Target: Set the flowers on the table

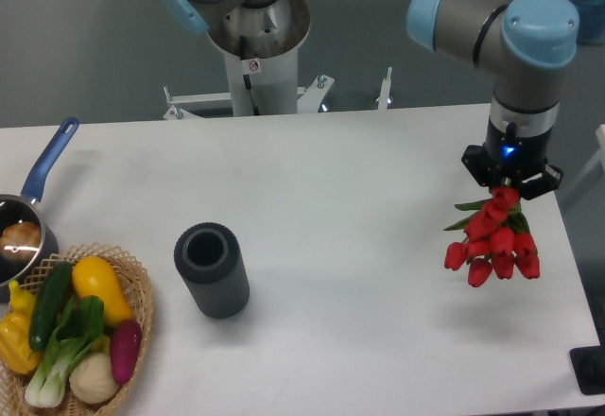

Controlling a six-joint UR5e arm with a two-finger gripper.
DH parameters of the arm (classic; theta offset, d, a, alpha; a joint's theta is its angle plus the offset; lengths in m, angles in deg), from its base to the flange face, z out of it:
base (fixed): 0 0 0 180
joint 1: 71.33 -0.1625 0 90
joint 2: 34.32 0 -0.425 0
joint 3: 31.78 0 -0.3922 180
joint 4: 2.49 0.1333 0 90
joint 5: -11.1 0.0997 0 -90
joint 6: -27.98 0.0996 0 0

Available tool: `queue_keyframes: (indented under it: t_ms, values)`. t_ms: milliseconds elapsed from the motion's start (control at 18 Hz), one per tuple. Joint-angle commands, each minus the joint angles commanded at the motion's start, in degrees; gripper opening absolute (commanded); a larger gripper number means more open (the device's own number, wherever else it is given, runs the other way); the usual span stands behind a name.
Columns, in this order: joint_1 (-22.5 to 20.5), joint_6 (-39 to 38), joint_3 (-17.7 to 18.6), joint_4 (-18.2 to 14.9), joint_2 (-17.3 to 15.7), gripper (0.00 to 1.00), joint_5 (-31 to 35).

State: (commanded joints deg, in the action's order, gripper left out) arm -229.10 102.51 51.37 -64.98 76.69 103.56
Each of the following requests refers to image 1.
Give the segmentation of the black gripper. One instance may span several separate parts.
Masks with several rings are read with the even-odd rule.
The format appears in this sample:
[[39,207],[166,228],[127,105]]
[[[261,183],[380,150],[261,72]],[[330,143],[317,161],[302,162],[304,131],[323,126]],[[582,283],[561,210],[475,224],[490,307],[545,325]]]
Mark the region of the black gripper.
[[[514,132],[520,129],[513,127]],[[493,187],[505,179],[519,188],[522,199],[537,199],[557,190],[562,182],[563,170],[546,163],[547,145],[551,130],[531,137],[520,137],[515,133],[499,130],[492,121],[488,122],[484,146],[469,145],[461,161],[482,187]]]

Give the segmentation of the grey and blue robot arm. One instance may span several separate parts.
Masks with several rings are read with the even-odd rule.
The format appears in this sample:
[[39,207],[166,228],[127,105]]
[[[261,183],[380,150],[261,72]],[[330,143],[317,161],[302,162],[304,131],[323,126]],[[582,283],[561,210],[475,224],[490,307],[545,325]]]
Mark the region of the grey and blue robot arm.
[[[223,54],[233,113],[299,113],[298,50],[310,28],[303,0],[161,0],[188,32]],[[415,43],[493,74],[485,141],[462,162],[475,181],[508,184],[523,199],[557,189],[546,158],[562,79],[576,54],[579,14],[568,0],[411,0]]]

